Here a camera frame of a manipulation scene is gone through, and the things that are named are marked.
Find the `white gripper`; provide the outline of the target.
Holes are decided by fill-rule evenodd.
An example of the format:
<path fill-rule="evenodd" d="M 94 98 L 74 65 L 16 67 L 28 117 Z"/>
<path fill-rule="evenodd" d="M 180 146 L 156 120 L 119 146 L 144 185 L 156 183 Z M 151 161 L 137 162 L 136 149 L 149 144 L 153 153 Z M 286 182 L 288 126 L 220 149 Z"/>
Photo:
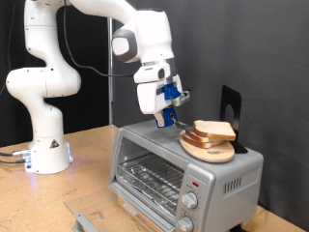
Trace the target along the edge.
<path fill-rule="evenodd" d="M 171 100 L 165 99 L 165 84 L 165 80 L 160 80 L 157 82 L 140 83 L 137 85 L 137 97 L 141 111 L 144 114 L 153 114 L 159 128 L 165 126 L 165 119 L 160 110 L 172 104 Z"/>

